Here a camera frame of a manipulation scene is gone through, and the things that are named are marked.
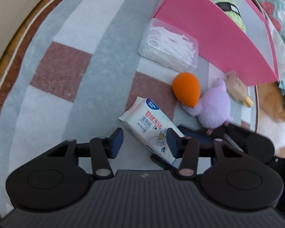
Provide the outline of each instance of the beauty blender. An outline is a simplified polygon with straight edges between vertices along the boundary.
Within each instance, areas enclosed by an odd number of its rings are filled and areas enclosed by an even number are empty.
[[[201,87],[195,75],[184,72],[177,75],[172,83],[176,98],[188,107],[195,107],[201,94]]]

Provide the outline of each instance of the transparent plastic container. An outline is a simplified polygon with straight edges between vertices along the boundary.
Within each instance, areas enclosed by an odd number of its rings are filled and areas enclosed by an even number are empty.
[[[156,18],[145,28],[138,53],[179,72],[198,65],[198,41]]]

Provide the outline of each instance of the purple plush toy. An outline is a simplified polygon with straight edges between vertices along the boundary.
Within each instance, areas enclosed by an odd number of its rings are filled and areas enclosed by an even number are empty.
[[[183,108],[198,120],[204,128],[215,129],[225,122],[230,122],[230,99],[226,92],[226,84],[218,78],[214,87],[207,90],[194,108],[183,105]]]

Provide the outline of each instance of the pack of wet wipes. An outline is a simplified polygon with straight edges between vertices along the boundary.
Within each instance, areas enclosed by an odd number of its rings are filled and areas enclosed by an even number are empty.
[[[142,144],[172,164],[175,160],[166,141],[166,132],[172,128],[180,137],[184,135],[149,98],[137,97],[133,106],[121,117],[123,125]]]

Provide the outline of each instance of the blue brand label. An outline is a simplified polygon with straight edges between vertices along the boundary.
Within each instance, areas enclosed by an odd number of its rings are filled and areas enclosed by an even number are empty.
[[[146,103],[152,110],[159,110],[157,105],[151,99],[147,98]]]

